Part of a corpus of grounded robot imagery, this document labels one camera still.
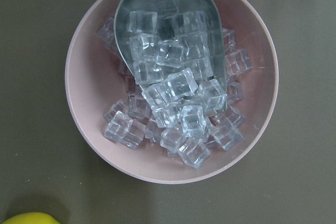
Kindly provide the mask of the pink bowl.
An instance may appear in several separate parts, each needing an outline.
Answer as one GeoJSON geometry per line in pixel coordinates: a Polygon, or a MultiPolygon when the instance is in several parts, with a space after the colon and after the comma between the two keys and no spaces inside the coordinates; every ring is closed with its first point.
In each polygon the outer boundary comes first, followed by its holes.
{"type": "Polygon", "coordinates": [[[135,178],[159,184],[186,184],[213,177],[241,160],[257,143],[273,113],[279,68],[271,35],[246,0],[214,0],[224,27],[236,32],[236,45],[248,51],[252,69],[239,76],[244,98],[235,107],[246,117],[239,130],[243,139],[229,151],[212,150],[194,169],[179,158],[167,157],[163,148],[144,141],[136,150],[103,136],[103,114],[126,98],[125,81],[117,72],[118,60],[97,36],[104,21],[115,14],[121,0],[97,0],[79,23],[69,46],[65,88],[69,108],[90,147],[116,169],[135,178]]]}

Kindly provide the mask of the clear plastic ice cubes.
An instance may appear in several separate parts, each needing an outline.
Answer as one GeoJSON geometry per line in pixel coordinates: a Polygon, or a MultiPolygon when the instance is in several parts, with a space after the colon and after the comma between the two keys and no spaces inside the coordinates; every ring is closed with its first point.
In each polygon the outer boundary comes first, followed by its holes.
{"type": "Polygon", "coordinates": [[[208,0],[148,0],[120,9],[98,34],[111,50],[125,48],[120,60],[129,101],[105,113],[103,136],[131,149],[144,140],[159,144],[168,157],[199,168],[211,149],[229,151],[243,139],[243,99],[237,76],[251,69],[235,31],[218,26],[208,0]]]}

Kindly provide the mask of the metal ice scoop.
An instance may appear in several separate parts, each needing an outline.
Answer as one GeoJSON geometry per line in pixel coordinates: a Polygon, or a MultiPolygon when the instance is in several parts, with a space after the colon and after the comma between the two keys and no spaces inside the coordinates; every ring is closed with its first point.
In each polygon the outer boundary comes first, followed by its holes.
{"type": "Polygon", "coordinates": [[[114,20],[117,48],[133,75],[139,62],[193,70],[197,81],[226,86],[222,22],[213,0],[121,0],[114,20]]]}

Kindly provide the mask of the yellow lemon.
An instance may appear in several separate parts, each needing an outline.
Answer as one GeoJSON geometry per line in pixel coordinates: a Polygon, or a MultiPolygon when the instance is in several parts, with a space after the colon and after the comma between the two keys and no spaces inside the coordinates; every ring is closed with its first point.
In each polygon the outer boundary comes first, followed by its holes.
{"type": "Polygon", "coordinates": [[[60,224],[60,222],[43,212],[27,212],[10,217],[3,224],[60,224]]]}

